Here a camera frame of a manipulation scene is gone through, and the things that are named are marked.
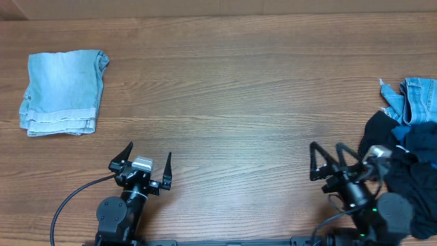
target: wooden table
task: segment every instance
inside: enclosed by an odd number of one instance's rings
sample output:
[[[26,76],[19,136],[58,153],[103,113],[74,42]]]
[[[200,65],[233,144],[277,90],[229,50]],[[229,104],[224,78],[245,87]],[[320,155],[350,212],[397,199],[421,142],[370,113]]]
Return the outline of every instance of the wooden table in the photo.
[[[28,137],[28,55],[77,49],[111,60],[96,132]],[[309,180],[309,143],[356,148],[386,105],[378,78],[436,78],[436,55],[434,13],[0,22],[0,245],[48,245],[61,202],[108,175],[129,141],[155,179],[173,152],[172,189],[145,209],[148,239],[308,235],[335,214]],[[91,241],[97,205],[120,192],[106,181],[72,199],[57,245]]]

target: wall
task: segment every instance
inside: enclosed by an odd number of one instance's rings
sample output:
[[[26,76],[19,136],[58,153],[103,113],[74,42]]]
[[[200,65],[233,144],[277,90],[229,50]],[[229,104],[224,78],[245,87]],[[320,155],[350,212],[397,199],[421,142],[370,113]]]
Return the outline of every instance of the wall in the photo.
[[[7,20],[435,11],[437,0],[0,0]]]

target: black fabric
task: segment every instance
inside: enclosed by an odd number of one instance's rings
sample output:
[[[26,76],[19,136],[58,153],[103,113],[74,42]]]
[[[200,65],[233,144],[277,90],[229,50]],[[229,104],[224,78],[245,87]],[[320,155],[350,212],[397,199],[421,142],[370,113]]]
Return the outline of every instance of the black fabric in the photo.
[[[413,126],[405,136],[405,148],[417,155],[420,162],[437,160],[437,123]]]
[[[370,147],[383,145],[393,149],[399,145],[399,141],[391,134],[391,129],[399,126],[399,123],[387,116],[384,112],[376,112],[366,123],[364,137],[360,142],[358,153],[364,156]]]
[[[404,196],[414,207],[411,235],[428,239],[437,234],[437,169],[396,148],[392,167],[384,177],[390,192]]]

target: brown background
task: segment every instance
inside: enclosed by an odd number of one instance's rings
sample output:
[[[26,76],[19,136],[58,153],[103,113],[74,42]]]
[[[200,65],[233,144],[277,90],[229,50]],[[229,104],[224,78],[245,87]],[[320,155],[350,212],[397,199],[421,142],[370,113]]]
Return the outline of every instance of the brown background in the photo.
[[[0,0],[7,20],[435,11],[437,0]]]
[[[0,23],[0,245],[48,245],[52,216],[106,176],[129,141],[173,152],[173,187],[151,197],[141,231],[179,241],[289,238],[334,215],[309,181],[309,143],[356,148],[385,106],[378,78],[437,77],[437,14],[326,14]],[[102,49],[110,58],[96,132],[28,137],[18,108],[27,58]],[[57,245],[93,239],[95,211],[121,189],[78,194]],[[344,219],[334,226],[350,226]],[[409,239],[405,245],[435,245]]]

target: folded denim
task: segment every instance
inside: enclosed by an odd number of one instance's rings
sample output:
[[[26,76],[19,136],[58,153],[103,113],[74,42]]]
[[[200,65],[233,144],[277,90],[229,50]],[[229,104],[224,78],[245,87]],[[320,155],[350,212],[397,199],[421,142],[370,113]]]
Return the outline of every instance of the folded denim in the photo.
[[[380,80],[381,95],[390,104],[385,114],[402,125],[437,122],[437,80],[406,78],[400,84],[402,95]]]
[[[93,133],[108,62],[99,50],[30,55],[20,127],[30,137]]]

